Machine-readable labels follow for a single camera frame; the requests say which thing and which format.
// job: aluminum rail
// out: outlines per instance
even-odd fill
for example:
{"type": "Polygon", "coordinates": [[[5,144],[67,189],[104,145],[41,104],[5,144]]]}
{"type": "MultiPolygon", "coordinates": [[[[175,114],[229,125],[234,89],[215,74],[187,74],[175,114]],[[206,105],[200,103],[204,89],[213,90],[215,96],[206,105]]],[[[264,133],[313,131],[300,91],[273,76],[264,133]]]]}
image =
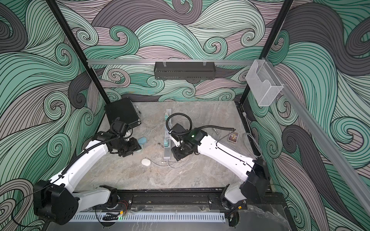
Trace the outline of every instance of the aluminum rail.
{"type": "Polygon", "coordinates": [[[139,60],[139,59],[90,59],[89,65],[154,65],[155,62],[214,62],[215,65],[251,66],[254,60],[139,60]]]}

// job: black linear rail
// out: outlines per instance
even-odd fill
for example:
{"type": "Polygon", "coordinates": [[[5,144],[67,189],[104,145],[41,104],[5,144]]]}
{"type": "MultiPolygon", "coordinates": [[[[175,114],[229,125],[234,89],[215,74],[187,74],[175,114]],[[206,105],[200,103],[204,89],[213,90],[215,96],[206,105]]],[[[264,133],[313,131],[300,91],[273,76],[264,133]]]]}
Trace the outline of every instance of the black linear rail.
{"type": "MultiPolygon", "coordinates": [[[[131,207],[142,208],[144,207],[146,211],[151,211],[151,206],[156,205],[200,205],[206,209],[219,210],[224,213],[226,217],[230,215],[232,210],[226,210],[221,205],[220,196],[224,187],[220,188],[179,188],[179,189],[150,189],[150,190],[117,190],[117,194],[120,197],[120,201],[125,200],[128,203],[128,210],[131,207]]],[[[289,212],[289,208],[284,199],[282,193],[271,192],[271,189],[266,191],[264,197],[261,198],[260,204],[255,204],[249,199],[246,199],[247,205],[253,205],[256,207],[261,207],[261,209],[266,209],[266,206],[260,205],[281,205],[284,209],[286,218],[289,222],[292,231],[297,231],[294,220],[289,212]]],[[[107,210],[106,207],[97,205],[95,207],[103,212],[119,212],[126,209],[123,203],[120,203],[115,209],[107,210]]]]}

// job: marble surface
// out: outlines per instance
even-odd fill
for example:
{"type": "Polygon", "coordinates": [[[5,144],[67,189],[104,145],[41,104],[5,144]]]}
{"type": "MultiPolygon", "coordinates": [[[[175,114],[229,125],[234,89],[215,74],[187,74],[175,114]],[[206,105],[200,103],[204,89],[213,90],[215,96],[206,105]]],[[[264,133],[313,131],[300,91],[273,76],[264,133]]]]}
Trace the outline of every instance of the marble surface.
{"type": "MultiPolygon", "coordinates": [[[[150,166],[141,164],[145,157],[154,163],[161,163],[163,159],[163,139],[166,108],[171,108],[172,113],[185,113],[192,119],[193,127],[202,125],[218,125],[234,127],[239,133],[236,144],[224,138],[221,143],[231,147],[237,152],[254,158],[250,144],[248,148],[243,142],[245,130],[233,101],[211,102],[137,102],[141,111],[142,124],[134,128],[133,137],[139,139],[143,136],[148,141],[141,152],[135,152],[131,156],[118,157],[117,154],[107,153],[88,171],[76,190],[91,190],[99,185],[106,184],[118,189],[147,189],[147,188],[189,188],[189,187],[221,187],[239,181],[239,178],[229,169],[204,155],[191,155],[190,162],[180,169],[158,167],[151,163],[150,166]]],[[[180,123],[184,128],[189,128],[189,122],[185,117],[175,116],[172,124],[180,123]]],[[[107,117],[100,126],[101,131],[107,131],[109,123],[107,117]]],[[[218,130],[219,135],[211,128],[204,129],[213,138],[220,138],[228,131],[218,130]]],[[[176,161],[171,154],[172,162],[176,161]]],[[[176,163],[174,167],[180,167],[184,163],[176,163]]]]}

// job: white cable tray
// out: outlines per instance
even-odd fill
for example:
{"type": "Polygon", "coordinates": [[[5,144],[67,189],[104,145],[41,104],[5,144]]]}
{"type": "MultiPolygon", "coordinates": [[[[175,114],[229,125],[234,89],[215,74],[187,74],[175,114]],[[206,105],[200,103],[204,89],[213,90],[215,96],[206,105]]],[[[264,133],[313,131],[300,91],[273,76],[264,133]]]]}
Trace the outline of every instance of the white cable tray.
{"type": "MultiPolygon", "coordinates": [[[[101,222],[226,222],[224,213],[209,212],[137,212],[113,221],[103,221],[103,217],[108,216],[106,213],[97,212],[97,216],[101,222]]],[[[98,222],[97,216],[95,212],[81,212],[69,222],[98,222]]]]}
{"type": "Polygon", "coordinates": [[[275,67],[266,60],[255,60],[245,79],[258,106],[270,106],[277,94],[283,89],[275,67]]]}

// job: black metal frame pole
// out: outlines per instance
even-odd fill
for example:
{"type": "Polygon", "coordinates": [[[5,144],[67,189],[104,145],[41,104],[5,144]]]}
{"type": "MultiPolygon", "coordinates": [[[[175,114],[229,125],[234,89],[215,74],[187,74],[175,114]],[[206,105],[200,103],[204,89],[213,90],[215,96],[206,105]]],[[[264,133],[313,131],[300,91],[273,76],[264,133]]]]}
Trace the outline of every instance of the black metal frame pole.
{"type": "Polygon", "coordinates": [[[57,19],[60,27],[64,31],[66,37],[68,38],[69,42],[71,43],[74,51],[76,52],[77,56],[81,60],[82,64],[84,65],[87,73],[89,74],[91,80],[94,82],[96,88],[98,89],[100,95],[103,97],[106,104],[109,104],[111,101],[108,98],[107,93],[104,91],[103,86],[100,84],[99,79],[94,71],[93,68],[89,67],[87,64],[87,58],[81,49],[80,45],[77,42],[77,39],[73,35],[73,32],[71,28],[69,27],[66,19],[64,18],[62,12],[60,11],[57,3],[55,0],[46,0],[46,3],[50,7],[52,13],[54,14],[54,17],[57,19]]]}
{"type": "MultiPolygon", "coordinates": [[[[292,6],[292,3],[293,3],[293,0],[285,0],[284,1],[283,5],[280,9],[279,14],[277,15],[275,23],[274,23],[274,25],[271,29],[269,37],[267,38],[267,41],[266,41],[258,59],[262,59],[262,58],[267,57],[267,55],[268,55],[268,53],[271,49],[271,46],[275,41],[275,38],[278,36],[279,31],[280,31],[281,27],[283,26],[284,20],[286,18],[286,15],[289,12],[290,7],[292,6]]],[[[239,101],[240,104],[244,103],[245,99],[247,98],[247,95],[248,95],[249,91],[250,91],[250,88],[247,86],[245,88],[243,94],[242,94],[242,97],[240,98],[240,101],[239,101]]]]}

